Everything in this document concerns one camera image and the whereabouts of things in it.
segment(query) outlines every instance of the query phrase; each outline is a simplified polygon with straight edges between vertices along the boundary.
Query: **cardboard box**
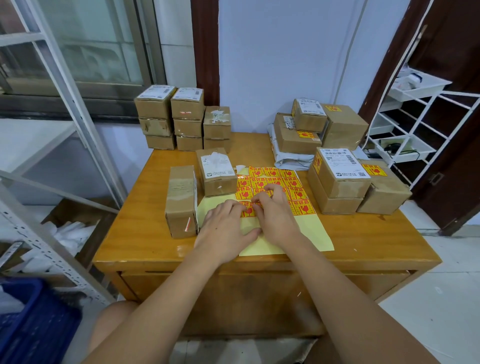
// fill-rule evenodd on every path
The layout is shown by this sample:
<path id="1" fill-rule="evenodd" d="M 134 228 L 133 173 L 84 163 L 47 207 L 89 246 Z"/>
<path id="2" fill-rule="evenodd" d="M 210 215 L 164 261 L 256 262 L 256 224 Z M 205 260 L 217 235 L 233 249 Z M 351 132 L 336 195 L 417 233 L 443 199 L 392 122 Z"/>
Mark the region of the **cardboard box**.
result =
<path id="1" fill-rule="evenodd" d="M 323 147 L 355 150 L 368 129 L 365 120 L 347 105 L 321 105 L 329 120 Z"/>
<path id="2" fill-rule="evenodd" d="M 277 113 L 273 126 L 280 152 L 315 154 L 317 147 L 322 146 L 321 135 L 298 131 L 289 114 Z"/>
<path id="3" fill-rule="evenodd" d="M 412 192 L 380 160 L 359 160 L 371 177 L 371 185 L 357 212 L 391 215 L 408 200 Z"/>
<path id="4" fill-rule="evenodd" d="M 153 149 L 175 149 L 175 136 L 150 136 L 146 135 L 147 145 Z"/>
<path id="5" fill-rule="evenodd" d="M 315 200 L 322 214 L 326 215 L 351 215 L 357 211 L 363 198 L 329 198 L 320 183 L 320 179 L 313 165 L 310 166 L 307 174 L 308 183 L 313 191 Z"/>
<path id="6" fill-rule="evenodd" d="M 144 135 L 170 136 L 172 135 L 172 122 L 170 119 L 144 119 L 139 118 Z"/>
<path id="7" fill-rule="evenodd" d="M 204 117 L 204 137 L 209 139 L 230 139 L 230 108 L 228 106 L 207 106 Z"/>
<path id="8" fill-rule="evenodd" d="M 317 148 L 312 163 L 329 198 L 364 197 L 370 175 L 346 148 Z"/>
<path id="9" fill-rule="evenodd" d="M 237 175 L 224 148 L 197 150 L 197 159 L 205 196 L 237 191 Z"/>
<path id="10" fill-rule="evenodd" d="M 151 85 L 135 98 L 139 118 L 170 119 L 170 99 L 177 88 L 167 85 Z"/>
<path id="11" fill-rule="evenodd" d="M 201 120 L 173 119 L 173 127 L 175 135 L 202 137 Z"/>
<path id="12" fill-rule="evenodd" d="M 327 114 L 320 103 L 308 98 L 293 100 L 292 116 L 297 130 L 321 133 L 328 123 Z"/>
<path id="13" fill-rule="evenodd" d="M 177 136 L 177 147 L 179 150 L 194 152 L 204 148 L 202 137 Z"/>
<path id="14" fill-rule="evenodd" d="M 204 117 L 204 91 L 195 87 L 180 87 L 172 100 L 172 117 L 201 120 Z"/>
<path id="15" fill-rule="evenodd" d="M 198 233 L 197 179 L 193 166 L 170 167 L 165 219 L 174 239 Z"/>
<path id="16" fill-rule="evenodd" d="M 204 148 L 205 149 L 224 148 L 227 153 L 230 153 L 230 149 L 232 148 L 232 140 L 204 138 Z"/>

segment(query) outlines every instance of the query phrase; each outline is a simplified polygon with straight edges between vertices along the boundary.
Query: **door hinge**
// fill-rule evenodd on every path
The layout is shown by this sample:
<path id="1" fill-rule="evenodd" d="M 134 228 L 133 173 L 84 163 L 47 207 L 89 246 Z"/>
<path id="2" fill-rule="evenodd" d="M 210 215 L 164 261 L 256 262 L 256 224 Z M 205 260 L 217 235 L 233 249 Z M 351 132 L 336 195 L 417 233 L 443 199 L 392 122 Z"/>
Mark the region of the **door hinge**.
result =
<path id="1" fill-rule="evenodd" d="M 442 180 L 443 177 L 445 177 L 445 175 L 443 173 L 438 172 L 432 175 L 428 180 L 432 186 L 435 186 L 438 182 Z"/>

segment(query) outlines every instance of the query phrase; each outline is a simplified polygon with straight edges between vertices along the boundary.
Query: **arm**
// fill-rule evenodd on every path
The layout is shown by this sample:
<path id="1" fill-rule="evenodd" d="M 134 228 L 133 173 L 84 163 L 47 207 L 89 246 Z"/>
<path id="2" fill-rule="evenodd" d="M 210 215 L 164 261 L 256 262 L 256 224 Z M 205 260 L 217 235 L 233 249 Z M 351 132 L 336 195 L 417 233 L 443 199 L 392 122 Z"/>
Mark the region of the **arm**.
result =
<path id="1" fill-rule="evenodd" d="M 287 198 L 254 196 L 253 208 L 267 240 L 288 255 L 300 273 L 342 360 L 347 363 L 438 363 L 407 330 L 319 252 L 299 230 Z"/>
<path id="2" fill-rule="evenodd" d="M 210 210 L 195 248 L 172 275 L 120 324 L 85 363 L 168 363 L 173 346 L 205 284 L 226 263 L 254 242 L 260 229 L 240 231 L 246 209 L 227 200 Z"/>

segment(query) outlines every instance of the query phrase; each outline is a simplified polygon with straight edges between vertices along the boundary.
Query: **hand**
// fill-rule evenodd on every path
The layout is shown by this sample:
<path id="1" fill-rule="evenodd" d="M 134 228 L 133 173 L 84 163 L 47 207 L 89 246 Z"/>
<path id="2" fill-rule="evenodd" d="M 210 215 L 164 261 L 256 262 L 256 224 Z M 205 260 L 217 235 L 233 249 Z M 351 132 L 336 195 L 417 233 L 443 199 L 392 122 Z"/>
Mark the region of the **hand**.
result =
<path id="1" fill-rule="evenodd" d="M 240 252 L 257 240 L 262 229 L 252 229 L 243 235 L 240 231 L 240 215 L 246 206 L 235 200 L 227 200 L 207 212 L 195 249 L 203 249 L 219 267 L 235 259 Z"/>
<path id="2" fill-rule="evenodd" d="M 285 251 L 285 247 L 301 234 L 300 228 L 293 217 L 282 186 L 269 183 L 265 186 L 265 190 L 273 191 L 272 198 L 263 191 L 256 194 L 252 202 L 260 202 L 263 208 L 253 204 L 253 209 L 266 239 Z"/>

